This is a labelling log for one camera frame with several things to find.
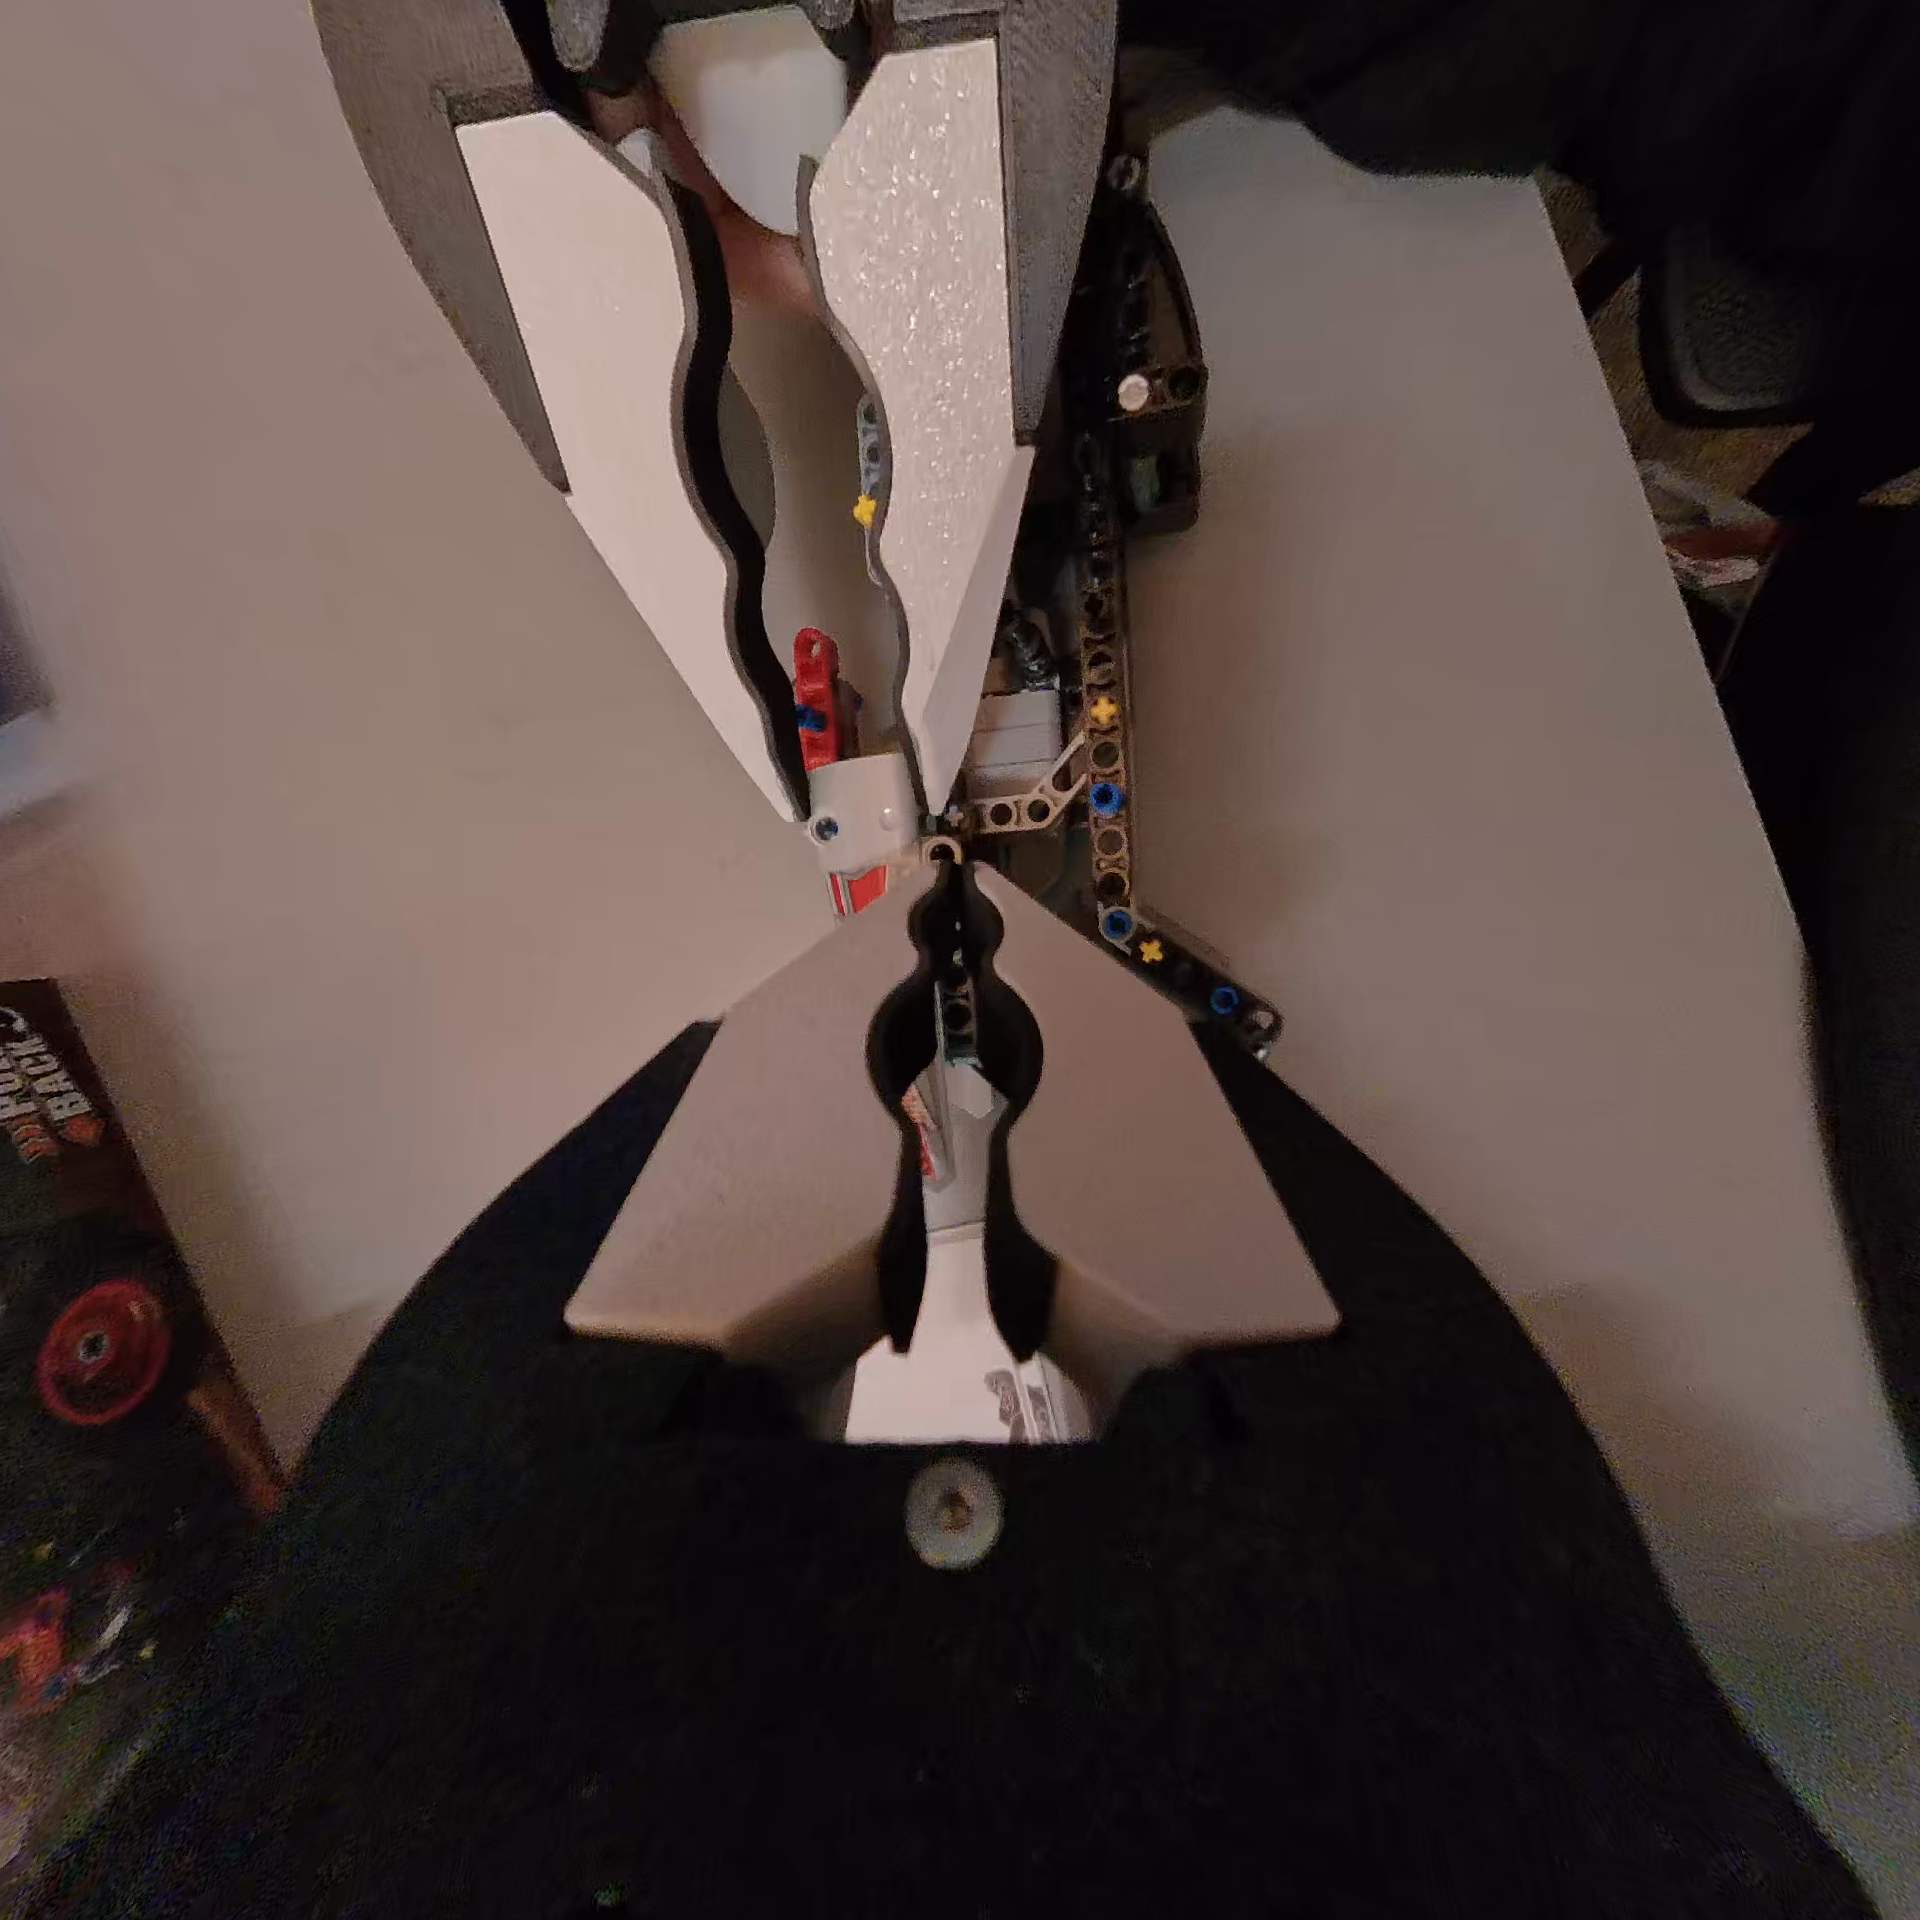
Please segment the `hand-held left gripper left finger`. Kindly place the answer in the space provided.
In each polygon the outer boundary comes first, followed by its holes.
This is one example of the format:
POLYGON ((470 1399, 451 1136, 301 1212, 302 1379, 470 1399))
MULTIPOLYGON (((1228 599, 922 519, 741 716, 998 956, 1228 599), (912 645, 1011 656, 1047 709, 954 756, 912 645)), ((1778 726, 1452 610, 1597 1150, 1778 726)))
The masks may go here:
POLYGON ((902 1116, 870 1069, 912 979, 928 863, 732 1006, 564 1307, 570 1332, 720 1357, 860 1357, 902 1116))

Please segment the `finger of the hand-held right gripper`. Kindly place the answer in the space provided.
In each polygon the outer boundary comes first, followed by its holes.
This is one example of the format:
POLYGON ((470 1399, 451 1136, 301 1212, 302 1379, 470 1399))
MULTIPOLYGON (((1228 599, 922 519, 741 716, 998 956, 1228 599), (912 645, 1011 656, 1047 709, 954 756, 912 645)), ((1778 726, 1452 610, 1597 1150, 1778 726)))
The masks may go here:
POLYGON ((704 199, 648 135, 638 165, 552 107, 455 137, 577 522, 761 795, 802 822, 765 539, 724 456, 732 292, 704 199))
POLYGON ((898 613, 917 790, 940 813, 1035 466, 1014 426, 998 43, 878 59, 801 206, 830 325, 878 402, 885 492, 870 565, 898 613))

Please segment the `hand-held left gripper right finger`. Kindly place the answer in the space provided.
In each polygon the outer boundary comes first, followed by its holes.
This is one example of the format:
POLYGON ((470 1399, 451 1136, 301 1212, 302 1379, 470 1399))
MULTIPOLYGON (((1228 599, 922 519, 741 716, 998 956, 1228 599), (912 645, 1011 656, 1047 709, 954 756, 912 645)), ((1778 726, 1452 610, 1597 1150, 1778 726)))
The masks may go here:
POLYGON ((1340 1310, 1191 1022, 985 869, 967 872, 990 1139, 985 1290, 1018 1357, 1121 1402, 1200 1352, 1340 1310))

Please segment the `grey red toy body panel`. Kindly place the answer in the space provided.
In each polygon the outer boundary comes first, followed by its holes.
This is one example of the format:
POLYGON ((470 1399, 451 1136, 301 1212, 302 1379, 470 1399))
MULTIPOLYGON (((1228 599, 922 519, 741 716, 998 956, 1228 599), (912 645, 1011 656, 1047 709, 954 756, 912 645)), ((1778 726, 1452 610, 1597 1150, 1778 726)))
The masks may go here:
MULTIPOLYGON (((850 756, 808 773, 808 836, 834 907, 854 917, 901 895, 954 840, 922 836, 901 755, 850 756)), ((1002 1097, 978 1056, 975 970, 962 933, 937 949, 928 1065, 902 1090, 917 1132, 925 1237, 922 1313, 912 1345, 881 1340, 851 1373, 851 1443, 1084 1443, 1084 1393, 1047 1357, 1018 1360, 985 1300, 985 1147, 1002 1097)))

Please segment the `toy truck chassis model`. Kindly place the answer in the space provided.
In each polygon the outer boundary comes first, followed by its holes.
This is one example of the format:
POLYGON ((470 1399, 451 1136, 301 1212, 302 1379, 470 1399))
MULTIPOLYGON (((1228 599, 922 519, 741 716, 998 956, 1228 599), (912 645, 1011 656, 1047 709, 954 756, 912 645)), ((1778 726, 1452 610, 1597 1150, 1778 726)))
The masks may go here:
POLYGON ((922 852, 971 856, 1265 1062, 1284 1016, 1137 879, 1125 557, 1197 519, 1210 369, 1148 159, 1110 135, 975 730, 922 852))

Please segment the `grey desk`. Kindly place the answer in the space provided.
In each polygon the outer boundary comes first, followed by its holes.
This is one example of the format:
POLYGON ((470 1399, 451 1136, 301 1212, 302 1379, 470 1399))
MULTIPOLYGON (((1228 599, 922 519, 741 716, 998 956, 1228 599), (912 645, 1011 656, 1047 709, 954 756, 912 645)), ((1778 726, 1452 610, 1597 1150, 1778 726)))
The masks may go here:
MULTIPOLYGON (((1142 892, 1670 1537, 1915 1513, 1802 960, 1528 185, 1215 113, 1142 892)), ((827 919, 397 245, 301 2, 2 5, 2 553, 112 933, 50 966, 280 1452, 521 1166, 827 919)))

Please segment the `person's right hand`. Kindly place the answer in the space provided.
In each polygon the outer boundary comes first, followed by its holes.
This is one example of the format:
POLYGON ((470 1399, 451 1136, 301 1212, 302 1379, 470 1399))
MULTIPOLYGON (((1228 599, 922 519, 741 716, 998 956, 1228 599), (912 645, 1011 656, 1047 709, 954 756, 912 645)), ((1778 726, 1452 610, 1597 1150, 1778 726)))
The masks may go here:
POLYGON ((655 77, 642 77, 622 93, 585 87, 582 100, 592 132, 620 150, 632 167, 667 173, 705 206, 734 305, 821 313, 801 240, 761 222, 728 195, 655 77))

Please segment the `black toy set box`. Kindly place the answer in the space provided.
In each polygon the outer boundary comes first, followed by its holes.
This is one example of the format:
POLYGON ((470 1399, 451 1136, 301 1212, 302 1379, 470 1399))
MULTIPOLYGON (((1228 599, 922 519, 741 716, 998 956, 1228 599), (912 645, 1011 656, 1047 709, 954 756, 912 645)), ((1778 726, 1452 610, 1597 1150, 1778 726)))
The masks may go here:
POLYGON ((151 1742, 280 1489, 57 982, 2 982, 2 1915, 151 1742))

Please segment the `black office chair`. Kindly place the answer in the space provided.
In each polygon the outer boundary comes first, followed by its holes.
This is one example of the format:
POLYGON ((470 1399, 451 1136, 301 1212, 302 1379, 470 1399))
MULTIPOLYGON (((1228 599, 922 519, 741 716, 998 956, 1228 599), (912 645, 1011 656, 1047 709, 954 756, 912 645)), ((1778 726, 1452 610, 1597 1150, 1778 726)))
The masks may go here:
POLYGON ((1915 270, 1818 277, 1677 226, 1644 249, 1637 330, 1664 420, 1801 432, 1748 486, 1760 512, 1820 516, 1918 473, 1915 270))

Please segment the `red white packet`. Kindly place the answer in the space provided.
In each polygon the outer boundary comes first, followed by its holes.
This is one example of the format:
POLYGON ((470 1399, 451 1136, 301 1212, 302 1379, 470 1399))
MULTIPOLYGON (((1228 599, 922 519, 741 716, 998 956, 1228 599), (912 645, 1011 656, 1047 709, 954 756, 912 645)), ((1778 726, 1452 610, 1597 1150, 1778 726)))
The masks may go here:
POLYGON ((1775 516, 1672 522, 1660 530, 1664 553, 1684 592, 1755 592, 1787 539, 1775 516))

